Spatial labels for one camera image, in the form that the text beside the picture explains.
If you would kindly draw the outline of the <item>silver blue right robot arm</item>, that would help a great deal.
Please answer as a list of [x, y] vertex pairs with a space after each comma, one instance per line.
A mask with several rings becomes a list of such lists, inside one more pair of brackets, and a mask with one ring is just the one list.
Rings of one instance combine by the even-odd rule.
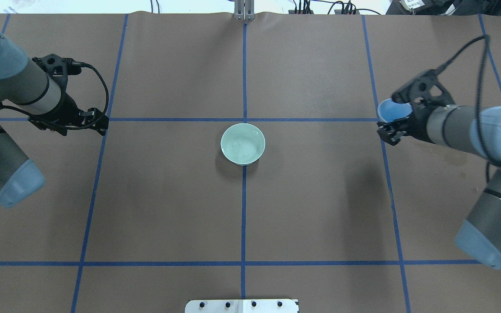
[[378, 134], [396, 145], [410, 136], [426, 143], [484, 159], [486, 186], [455, 236], [455, 245], [491, 269], [501, 269], [501, 106], [476, 114], [473, 106], [424, 108], [416, 119], [413, 105], [386, 99], [378, 105]]

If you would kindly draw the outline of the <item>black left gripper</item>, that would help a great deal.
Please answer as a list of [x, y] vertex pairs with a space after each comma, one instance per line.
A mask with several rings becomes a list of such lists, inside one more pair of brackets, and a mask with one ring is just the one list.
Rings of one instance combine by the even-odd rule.
[[85, 125], [85, 117], [81, 116], [83, 111], [68, 94], [62, 95], [57, 103], [51, 97], [29, 103], [29, 113], [33, 115], [29, 122], [37, 129], [55, 131], [63, 136], [67, 135], [66, 127], [76, 130], [87, 126], [101, 136], [105, 136], [109, 129], [109, 118], [99, 109], [88, 109]]

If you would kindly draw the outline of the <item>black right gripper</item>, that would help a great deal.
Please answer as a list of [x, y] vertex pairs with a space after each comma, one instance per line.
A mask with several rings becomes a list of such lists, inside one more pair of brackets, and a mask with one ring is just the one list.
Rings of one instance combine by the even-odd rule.
[[455, 110], [455, 105], [414, 105], [412, 108], [412, 113], [407, 117], [377, 122], [378, 130], [382, 130], [382, 141], [395, 146], [402, 137], [410, 136], [425, 142], [445, 142], [445, 121]]

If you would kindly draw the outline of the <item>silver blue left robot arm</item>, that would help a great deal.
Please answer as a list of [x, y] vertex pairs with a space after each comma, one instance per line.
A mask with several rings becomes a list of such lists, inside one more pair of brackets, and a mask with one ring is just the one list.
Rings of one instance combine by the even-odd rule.
[[[82, 110], [67, 93], [68, 78], [82, 69], [92, 70], [103, 85], [102, 110]], [[109, 128], [109, 104], [109, 88], [94, 66], [55, 54], [31, 58], [0, 32], [0, 111], [21, 113], [37, 129], [62, 136], [86, 129], [104, 136]], [[12, 208], [40, 190], [45, 182], [35, 162], [0, 125], [0, 206]]]

